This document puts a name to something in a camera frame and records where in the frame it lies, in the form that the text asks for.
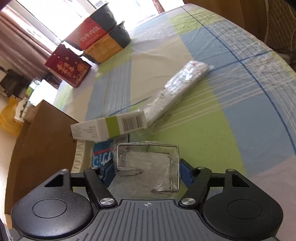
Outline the yellow plastic bag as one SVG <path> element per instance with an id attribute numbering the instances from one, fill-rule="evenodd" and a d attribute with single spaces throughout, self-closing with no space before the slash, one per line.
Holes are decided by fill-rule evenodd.
<path id="1" fill-rule="evenodd" d="M 12 136 L 17 137 L 20 134 L 23 124 L 14 120 L 16 114 L 16 107 L 19 104 L 19 101 L 10 97 L 8 104 L 1 111 L 1 128 Z"/>

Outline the remote control in plastic bag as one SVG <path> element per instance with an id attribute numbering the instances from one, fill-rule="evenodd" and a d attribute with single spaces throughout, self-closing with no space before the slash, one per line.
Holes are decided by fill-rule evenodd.
<path id="1" fill-rule="evenodd" d="M 213 68 L 199 61 L 189 61 L 149 100 L 143 111 L 147 125 L 151 126 L 179 101 L 183 95 L 201 81 Z"/>

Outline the red black food bowl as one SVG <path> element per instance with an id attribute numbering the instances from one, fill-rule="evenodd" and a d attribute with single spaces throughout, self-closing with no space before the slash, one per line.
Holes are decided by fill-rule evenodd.
<path id="1" fill-rule="evenodd" d="M 71 32 L 65 38 L 65 42 L 80 51 L 84 51 L 109 33 L 116 24 L 108 3 L 105 3 Z"/>

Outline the brown cardboard box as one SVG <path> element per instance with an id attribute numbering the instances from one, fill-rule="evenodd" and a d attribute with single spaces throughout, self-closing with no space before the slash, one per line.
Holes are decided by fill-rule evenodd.
<path id="1" fill-rule="evenodd" d="M 6 182 L 4 212 L 61 169 L 71 169 L 76 141 L 72 124 L 77 121 L 46 101 L 33 109 L 24 122 L 11 156 Z"/>

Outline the wire rack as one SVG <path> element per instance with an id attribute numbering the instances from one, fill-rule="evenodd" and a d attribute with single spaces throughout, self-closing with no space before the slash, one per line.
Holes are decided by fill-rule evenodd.
<path id="1" fill-rule="evenodd" d="M 115 177 L 108 190 L 116 199 L 168 199 L 180 191 L 177 145 L 132 142 L 111 145 Z"/>

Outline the dark red gift bag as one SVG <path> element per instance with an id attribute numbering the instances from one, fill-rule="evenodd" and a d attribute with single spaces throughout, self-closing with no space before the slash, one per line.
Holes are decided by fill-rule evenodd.
<path id="1" fill-rule="evenodd" d="M 60 44 L 51 54 L 45 66 L 74 88 L 80 86 L 91 69 L 89 63 L 63 44 Z"/>

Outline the blue white tissue pack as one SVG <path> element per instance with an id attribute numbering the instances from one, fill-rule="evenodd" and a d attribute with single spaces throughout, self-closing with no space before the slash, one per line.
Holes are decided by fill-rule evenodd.
<path id="1" fill-rule="evenodd" d="M 129 135 L 124 135 L 105 142 L 96 143 L 93 147 L 92 167 L 102 167 L 105 165 L 113 158 L 118 143 L 125 143 L 128 142 L 128 140 Z"/>

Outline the white green medicine box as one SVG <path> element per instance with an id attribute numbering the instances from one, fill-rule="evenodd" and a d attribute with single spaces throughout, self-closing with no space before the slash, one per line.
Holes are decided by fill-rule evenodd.
<path id="1" fill-rule="evenodd" d="M 147 128 L 147 120 L 143 111 L 135 111 L 76 123 L 70 128 L 74 139 L 97 143 Z"/>

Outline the white carton stack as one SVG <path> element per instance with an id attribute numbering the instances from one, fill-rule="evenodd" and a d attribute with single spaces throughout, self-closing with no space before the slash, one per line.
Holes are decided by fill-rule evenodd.
<path id="1" fill-rule="evenodd" d="M 57 93 L 58 89 L 43 79 L 31 94 L 29 103 L 37 106 L 41 101 L 45 100 L 49 104 L 53 104 Z"/>

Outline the orange black food bowl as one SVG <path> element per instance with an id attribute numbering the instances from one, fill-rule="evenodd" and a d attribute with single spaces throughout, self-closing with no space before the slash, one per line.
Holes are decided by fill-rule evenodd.
<path id="1" fill-rule="evenodd" d="M 83 52 L 83 56 L 93 63 L 102 64 L 123 50 L 131 41 L 131 37 L 125 28 L 125 21 L 122 21 L 86 49 Z"/>

